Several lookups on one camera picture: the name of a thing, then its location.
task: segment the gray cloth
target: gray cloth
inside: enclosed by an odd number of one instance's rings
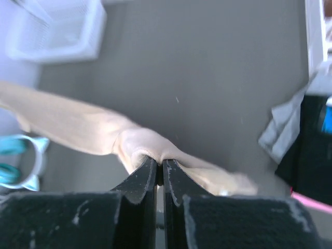
[[[332,95],[332,75],[317,73],[291,100],[272,108],[272,120],[258,143],[276,163],[280,163],[300,132],[300,107],[305,94]]]

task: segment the white plastic basket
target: white plastic basket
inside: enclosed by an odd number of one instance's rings
[[[8,36],[12,59],[59,63],[98,57],[106,24],[100,0],[30,0],[27,4],[18,11]]]

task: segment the crumpled fabric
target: crumpled fabric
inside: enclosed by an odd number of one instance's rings
[[[331,73],[318,72],[291,100],[272,108],[272,120],[258,143],[278,164],[300,133],[300,110],[305,94],[332,95]]]
[[[175,159],[197,184],[214,195],[255,195],[257,185],[179,150],[157,132],[110,109],[0,81],[0,106],[15,113],[21,129],[74,150],[115,154],[129,174],[147,156],[162,164]]]

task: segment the pink strap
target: pink strap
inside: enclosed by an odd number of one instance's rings
[[[312,209],[316,209],[328,214],[332,214],[332,206],[315,201],[309,197],[300,195],[299,193],[292,192],[291,197],[301,202],[304,206]]]

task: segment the beige fabric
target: beige fabric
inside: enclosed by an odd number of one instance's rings
[[[257,193],[240,173],[188,155],[157,132],[113,110],[0,81],[0,106],[17,115],[22,130],[94,155],[116,154],[131,174],[145,160],[176,159],[194,181],[214,195]]]

